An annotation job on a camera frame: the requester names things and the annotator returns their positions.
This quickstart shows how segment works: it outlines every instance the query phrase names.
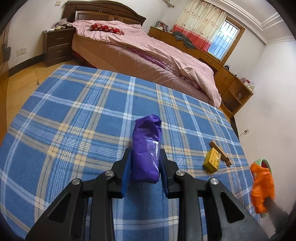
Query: small cardboard box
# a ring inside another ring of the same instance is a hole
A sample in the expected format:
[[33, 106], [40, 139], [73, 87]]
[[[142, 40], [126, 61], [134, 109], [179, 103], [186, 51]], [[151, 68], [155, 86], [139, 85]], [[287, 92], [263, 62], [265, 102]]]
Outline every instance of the small cardboard box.
[[216, 172], [219, 168], [221, 154], [212, 148], [207, 152], [203, 166], [210, 172]]

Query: blue gripper pad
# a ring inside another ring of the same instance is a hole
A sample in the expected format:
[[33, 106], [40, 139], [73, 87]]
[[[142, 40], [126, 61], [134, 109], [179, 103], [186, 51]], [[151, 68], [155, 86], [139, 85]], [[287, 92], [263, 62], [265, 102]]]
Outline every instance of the blue gripper pad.
[[131, 176], [131, 149], [129, 151], [127, 160], [126, 160], [126, 166], [124, 168], [123, 174], [122, 174], [122, 182], [121, 182], [121, 195], [124, 197], [126, 192], [128, 191], [128, 184]]
[[165, 167], [163, 165], [163, 157], [161, 153], [160, 153], [160, 161], [159, 161], [159, 172], [161, 176], [161, 182], [163, 184], [163, 191], [165, 193], [165, 196], [168, 197], [168, 177], [166, 175]]

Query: wooden headboard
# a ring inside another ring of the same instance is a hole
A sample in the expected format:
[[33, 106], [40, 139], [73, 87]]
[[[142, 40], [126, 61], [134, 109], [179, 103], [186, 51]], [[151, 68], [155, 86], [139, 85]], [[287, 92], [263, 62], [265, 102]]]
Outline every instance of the wooden headboard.
[[118, 20], [141, 25], [146, 20], [126, 5], [114, 1], [68, 1], [62, 18], [71, 23], [76, 20]]

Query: pink comforter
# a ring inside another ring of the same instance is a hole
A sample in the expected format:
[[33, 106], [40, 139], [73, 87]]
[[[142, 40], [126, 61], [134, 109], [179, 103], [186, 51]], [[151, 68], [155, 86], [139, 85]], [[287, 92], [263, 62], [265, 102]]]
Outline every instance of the pink comforter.
[[[125, 35], [90, 31], [93, 23], [119, 28]], [[210, 104], [217, 108], [220, 106], [221, 96], [216, 88], [211, 68], [175, 47], [149, 37], [141, 30], [140, 25], [128, 25], [119, 21], [79, 20], [74, 22], [73, 26], [79, 36], [144, 51], [147, 55], [166, 63], [170, 68], [197, 82], [209, 97]]]

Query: electrical outlet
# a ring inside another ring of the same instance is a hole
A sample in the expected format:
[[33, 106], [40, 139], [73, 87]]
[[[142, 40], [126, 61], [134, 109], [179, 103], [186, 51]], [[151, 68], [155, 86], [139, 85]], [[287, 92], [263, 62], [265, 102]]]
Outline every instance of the electrical outlet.
[[22, 49], [22, 54], [26, 53], [27, 52], [27, 48], [23, 48]]
[[18, 49], [17, 50], [17, 57], [20, 56], [20, 55], [22, 55], [22, 50], [21, 49]]

